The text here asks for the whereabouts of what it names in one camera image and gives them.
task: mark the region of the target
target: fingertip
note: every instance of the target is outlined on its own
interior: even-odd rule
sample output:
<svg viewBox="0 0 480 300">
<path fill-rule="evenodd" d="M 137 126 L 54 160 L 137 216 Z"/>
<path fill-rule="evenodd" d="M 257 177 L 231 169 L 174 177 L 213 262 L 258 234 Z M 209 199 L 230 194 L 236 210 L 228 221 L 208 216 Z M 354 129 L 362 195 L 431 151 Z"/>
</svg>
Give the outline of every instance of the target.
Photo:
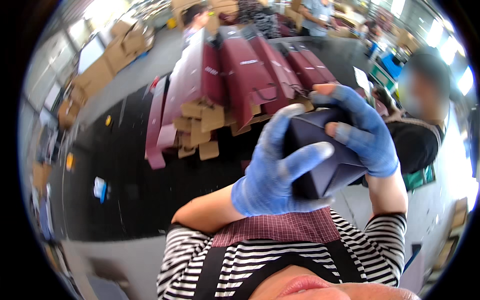
<svg viewBox="0 0 480 300">
<path fill-rule="evenodd" d="M 331 136 L 331 137 L 335 138 L 335 133 L 336 133 L 337 126 L 338 126 L 337 122 L 328 122 L 325 125 L 325 133 L 328 136 Z"/>
<path fill-rule="evenodd" d="M 314 84 L 312 89 L 321 95 L 329 95 L 336 88 L 336 84 Z"/>
</svg>

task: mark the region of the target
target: forearm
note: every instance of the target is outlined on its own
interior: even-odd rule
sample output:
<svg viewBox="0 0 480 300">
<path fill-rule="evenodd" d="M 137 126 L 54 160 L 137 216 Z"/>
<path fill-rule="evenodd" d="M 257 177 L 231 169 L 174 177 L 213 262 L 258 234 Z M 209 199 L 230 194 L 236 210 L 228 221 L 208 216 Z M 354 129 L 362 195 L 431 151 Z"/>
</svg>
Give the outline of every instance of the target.
<svg viewBox="0 0 480 300">
<path fill-rule="evenodd" d="M 408 211 L 408 196 L 400 168 L 389 177 L 365 175 L 374 215 L 404 213 Z"/>
<path fill-rule="evenodd" d="M 232 204 L 232 185 L 205 196 L 195 198 L 182 206 L 171 223 L 206 233 L 215 233 L 225 225 L 246 218 Z"/>
<path fill-rule="evenodd" d="M 319 24 L 321 27 L 326 27 L 327 26 L 327 23 L 325 21 L 322 21 L 320 20 L 319 18 L 315 18 L 309 11 L 306 7 L 301 7 L 300 8 L 300 13 L 301 15 L 307 19 L 307 20 L 310 20 L 312 22 L 315 22 L 317 24 Z"/>
</svg>

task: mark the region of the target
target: blue glove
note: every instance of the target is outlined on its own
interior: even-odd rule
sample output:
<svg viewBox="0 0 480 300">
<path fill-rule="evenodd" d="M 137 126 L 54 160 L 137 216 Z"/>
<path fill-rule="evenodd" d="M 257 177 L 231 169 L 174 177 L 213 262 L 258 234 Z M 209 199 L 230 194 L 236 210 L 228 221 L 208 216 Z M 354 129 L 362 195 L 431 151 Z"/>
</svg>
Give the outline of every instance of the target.
<svg viewBox="0 0 480 300">
<path fill-rule="evenodd" d="M 290 119 L 304 112 L 302 104 L 289 105 L 280 109 L 264 126 L 245 176 L 232 187 L 233 206 L 242 215 L 310 212 L 333 202 L 332 198 L 307 200 L 292 195 L 292 182 L 332 156 L 335 150 L 329 142 L 319 142 L 282 159 L 283 138 Z"/>
<path fill-rule="evenodd" d="M 354 127 L 337 123 L 334 138 L 358 154 L 368 174 L 388 177 L 395 173 L 400 166 L 395 145 L 376 110 L 348 86 L 316 84 L 313 89 L 309 97 L 314 104 L 334 104 L 350 114 Z"/>
</svg>

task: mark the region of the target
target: paper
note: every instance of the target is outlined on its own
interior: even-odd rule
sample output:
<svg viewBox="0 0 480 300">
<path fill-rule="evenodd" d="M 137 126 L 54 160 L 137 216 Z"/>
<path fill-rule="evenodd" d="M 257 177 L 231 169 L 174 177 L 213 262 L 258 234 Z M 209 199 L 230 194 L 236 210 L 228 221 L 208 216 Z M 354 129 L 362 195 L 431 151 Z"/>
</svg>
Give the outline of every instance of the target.
<svg viewBox="0 0 480 300">
<path fill-rule="evenodd" d="M 355 79 L 357 80 L 357 84 L 359 87 L 363 88 L 368 94 L 370 94 L 370 85 L 368 83 L 367 74 L 364 71 L 353 67 L 355 70 Z"/>
</svg>

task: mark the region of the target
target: black and white striped shirt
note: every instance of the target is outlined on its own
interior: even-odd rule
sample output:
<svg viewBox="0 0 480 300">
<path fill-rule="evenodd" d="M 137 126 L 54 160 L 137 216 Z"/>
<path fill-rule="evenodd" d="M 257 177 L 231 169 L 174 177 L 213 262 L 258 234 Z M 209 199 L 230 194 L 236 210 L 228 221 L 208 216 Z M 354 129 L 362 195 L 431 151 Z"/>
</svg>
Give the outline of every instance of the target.
<svg viewBox="0 0 480 300">
<path fill-rule="evenodd" d="M 404 267 L 405 215 L 375 216 L 362 232 L 334 210 L 330 212 L 341 242 L 362 280 L 398 286 Z M 157 277 L 159 299 L 193 298 L 212 241 L 212 235 L 185 227 L 175 227 L 168 233 L 165 256 Z M 256 270 L 292 255 L 307 260 L 312 267 L 325 268 L 331 272 L 331 278 L 338 278 L 337 283 L 342 282 L 335 261 L 324 244 L 244 240 L 227 247 L 215 298 L 229 299 Z"/>
</svg>

